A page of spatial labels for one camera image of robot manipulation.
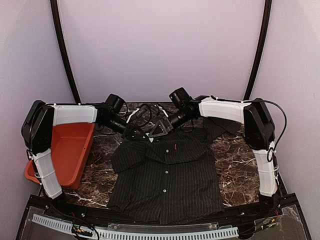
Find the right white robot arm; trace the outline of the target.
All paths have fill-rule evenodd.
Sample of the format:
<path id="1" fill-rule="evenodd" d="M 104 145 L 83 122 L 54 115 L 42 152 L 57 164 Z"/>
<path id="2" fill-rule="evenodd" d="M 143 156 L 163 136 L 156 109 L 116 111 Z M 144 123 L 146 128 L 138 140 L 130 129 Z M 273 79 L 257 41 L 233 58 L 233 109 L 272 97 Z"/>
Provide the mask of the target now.
<path id="1" fill-rule="evenodd" d="M 268 110 L 268 100 L 228 100 L 214 96 L 200 95 L 181 98 L 172 93 L 170 98 L 178 112 L 164 116 L 147 133 L 155 139 L 166 136 L 187 121 L 203 118 L 218 118 L 240 123 L 244 126 L 244 139 L 257 161 L 259 194 L 273 197 L 279 188 L 278 164 L 275 160 L 279 138 L 275 137 L 275 124 Z"/>

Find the black pinstriped shirt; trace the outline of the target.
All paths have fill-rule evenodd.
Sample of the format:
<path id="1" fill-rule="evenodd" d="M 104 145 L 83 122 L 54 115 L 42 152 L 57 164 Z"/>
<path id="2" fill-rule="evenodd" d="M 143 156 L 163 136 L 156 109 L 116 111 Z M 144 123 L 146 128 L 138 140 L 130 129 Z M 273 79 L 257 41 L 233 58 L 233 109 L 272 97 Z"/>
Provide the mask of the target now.
<path id="1" fill-rule="evenodd" d="M 224 133 L 235 134 L 241 124 L 205 118 L 202 127 L 176 129 L 150 141 L 124 141 L 113 153 L 111 164 L 117 180 L 107 204 L 189 200 L 223 206 L 213 140 Z"/>

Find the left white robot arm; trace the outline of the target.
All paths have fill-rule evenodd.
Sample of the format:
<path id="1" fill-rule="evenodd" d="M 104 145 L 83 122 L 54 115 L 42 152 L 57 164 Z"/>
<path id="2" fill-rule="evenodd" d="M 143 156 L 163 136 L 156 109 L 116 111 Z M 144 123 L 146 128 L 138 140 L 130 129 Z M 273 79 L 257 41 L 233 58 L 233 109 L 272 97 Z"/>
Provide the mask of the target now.
<path id="1" fill-rule="evenodd" d="M 79 123 L 102 125 L 127 140 L 149 140 L 140 127 L 120 118 L 106 103 L 56 104 L 34 101 L 23 122 L 21 134 L 27 147 L 27 156 L 35 166 L 36 176 L 46 196 L 53 200 L 50 208 L 60 218 L 67 218 L 71 208 L 59 199 L 63 190 L 52 161 L 52 133 L 55 126 Z"/>

